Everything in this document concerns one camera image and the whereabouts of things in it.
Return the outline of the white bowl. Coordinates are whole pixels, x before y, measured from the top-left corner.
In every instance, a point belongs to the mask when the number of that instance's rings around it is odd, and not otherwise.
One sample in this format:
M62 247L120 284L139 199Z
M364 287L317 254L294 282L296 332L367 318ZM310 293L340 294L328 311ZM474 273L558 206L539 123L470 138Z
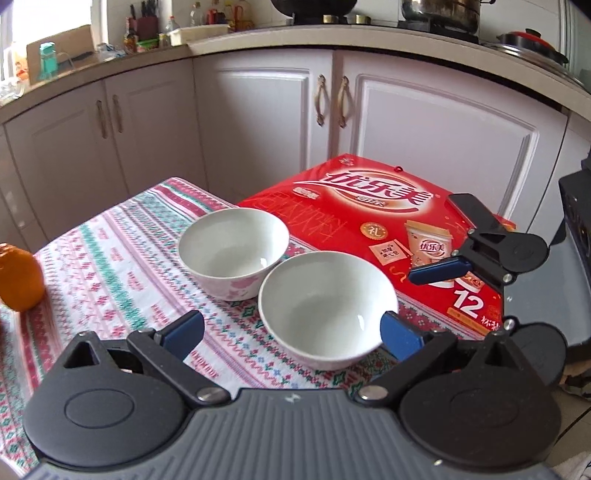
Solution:
M195 220L177 252L198 287L212 298L249 300L290 245L287 225L269 212L228 208Z
M381 319L398 312L399 300L386 274L369 261L316 251L274 267L257 306L267 332L291 358L334 371L381 346Z

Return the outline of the white kitchen cabinets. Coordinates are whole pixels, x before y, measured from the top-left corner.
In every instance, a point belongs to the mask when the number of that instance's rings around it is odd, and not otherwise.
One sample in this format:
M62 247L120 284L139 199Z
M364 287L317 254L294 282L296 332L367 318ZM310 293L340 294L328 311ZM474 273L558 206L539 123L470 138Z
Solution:
M238 203L342 153L475 194L551 238L590 123L461 70L283 49L186 58L63 89L1 122L1 237L37 251L172 176Z

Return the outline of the patterned tablecloth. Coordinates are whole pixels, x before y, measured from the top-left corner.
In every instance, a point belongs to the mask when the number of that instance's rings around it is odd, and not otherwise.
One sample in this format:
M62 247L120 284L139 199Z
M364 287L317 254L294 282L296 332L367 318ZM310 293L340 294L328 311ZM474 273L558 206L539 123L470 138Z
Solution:
M225 201L171 178L37 252L45 299L26 314L1 312L1 456L19 474L37 461L23 431L25 404L82 331L119 339L198 310L204 315L204 340L187 363L230 392L334 387L355 392L393 367L393 357L380 349L345 370L311 369L280 349L256 302L222 302L203 293L181 266L176 244L195 219L225 207Z

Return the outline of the red gift box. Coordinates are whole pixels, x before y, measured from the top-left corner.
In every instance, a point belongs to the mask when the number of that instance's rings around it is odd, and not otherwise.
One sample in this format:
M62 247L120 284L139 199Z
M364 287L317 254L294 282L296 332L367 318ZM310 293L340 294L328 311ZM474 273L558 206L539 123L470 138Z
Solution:
M242 206L270 212L304 247L356 255L378 266L399 314L422 330L478 339L502 324L503 300L474 274L416 286L409 271L443 260L472 224L449 191L403 170L345 154L256 193Z

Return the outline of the bumpy orange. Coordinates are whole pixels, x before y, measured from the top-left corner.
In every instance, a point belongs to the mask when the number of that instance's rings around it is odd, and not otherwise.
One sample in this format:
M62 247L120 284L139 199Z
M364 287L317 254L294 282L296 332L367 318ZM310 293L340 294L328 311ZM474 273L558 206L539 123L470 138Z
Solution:
M0 297L11 310L26 312L45 296L41 266L28 251L2 243L0 253Z

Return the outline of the steel pot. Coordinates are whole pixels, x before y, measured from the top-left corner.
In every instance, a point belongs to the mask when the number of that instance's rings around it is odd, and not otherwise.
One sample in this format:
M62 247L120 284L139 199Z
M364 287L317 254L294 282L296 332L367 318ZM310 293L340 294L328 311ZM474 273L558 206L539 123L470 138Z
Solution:
M475 34L480 25L481 5L495 3L495 0L403 0L401 10L407 21L429 22Z

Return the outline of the black wok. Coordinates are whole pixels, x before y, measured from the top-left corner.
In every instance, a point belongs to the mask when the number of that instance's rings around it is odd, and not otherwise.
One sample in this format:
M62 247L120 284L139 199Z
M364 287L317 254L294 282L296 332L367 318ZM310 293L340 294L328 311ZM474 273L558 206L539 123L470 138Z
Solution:
M346 24L356 0L271 0L271 4L294 25Z

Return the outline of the teal water bottle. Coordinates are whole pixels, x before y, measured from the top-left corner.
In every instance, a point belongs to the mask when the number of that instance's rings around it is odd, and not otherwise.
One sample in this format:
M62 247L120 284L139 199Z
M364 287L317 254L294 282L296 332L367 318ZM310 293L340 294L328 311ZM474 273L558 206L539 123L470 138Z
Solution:
M41 43L39 46L40 72L39 80L48 81L58 75L58 61L55 43Z

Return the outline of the cardboard box on counter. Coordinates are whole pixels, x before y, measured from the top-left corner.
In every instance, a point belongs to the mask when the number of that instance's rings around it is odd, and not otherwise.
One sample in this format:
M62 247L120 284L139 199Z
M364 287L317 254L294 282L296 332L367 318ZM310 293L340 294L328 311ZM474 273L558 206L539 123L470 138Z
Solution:
M70 66L73 66L75 61L95 54L95 44L90 24L85 24L29 43L26 46L26 60L31 85L45 80L42 74L43 46L53 48L57 64L66 62Z

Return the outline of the knife block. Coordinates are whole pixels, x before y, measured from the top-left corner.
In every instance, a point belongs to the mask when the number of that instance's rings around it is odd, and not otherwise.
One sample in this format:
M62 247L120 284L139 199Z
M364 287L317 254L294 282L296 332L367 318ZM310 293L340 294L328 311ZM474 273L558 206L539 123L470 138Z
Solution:
M130 3L129 13L139 41L153 40L158 37L159 20L156 0L141 1L138 8Z

